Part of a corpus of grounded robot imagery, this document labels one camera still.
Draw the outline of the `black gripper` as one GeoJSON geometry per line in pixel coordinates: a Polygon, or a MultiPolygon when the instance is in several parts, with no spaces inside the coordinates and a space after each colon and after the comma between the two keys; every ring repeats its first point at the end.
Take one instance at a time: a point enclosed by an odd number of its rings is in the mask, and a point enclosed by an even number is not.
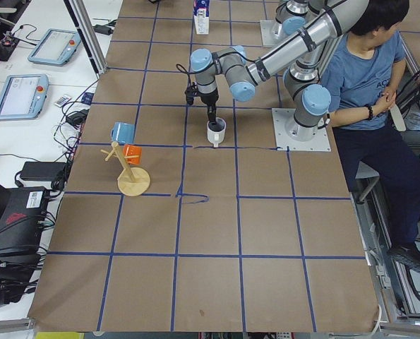
{"type": "Polygon", "coordinates": [[[208,121],[211,124],[216,124],[217,101],[219,100],[217,87],[204,88],[202,86],[198,86],[198,91],[201,101],[207,105],[208,121]]]}

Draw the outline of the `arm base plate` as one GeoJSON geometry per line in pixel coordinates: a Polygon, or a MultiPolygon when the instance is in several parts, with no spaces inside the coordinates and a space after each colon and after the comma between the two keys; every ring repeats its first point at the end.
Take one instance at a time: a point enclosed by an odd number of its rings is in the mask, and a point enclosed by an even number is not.
{"type": "Polygon", "coordinates": [[[303,127],[294,120],[295,109],[272,109],[272,121],[278,150],[330,152],[325,122],[320,119],[313,127],[303,127]]]}
{"type": "Polygon", "coordinates": [[[288,26],[289,18],[283,23],[278,23],[276,20],[260,20],[260,32],[263,46],[273,47],[285,40],[289,36],[289,33],[287,32],[288,26]]]}

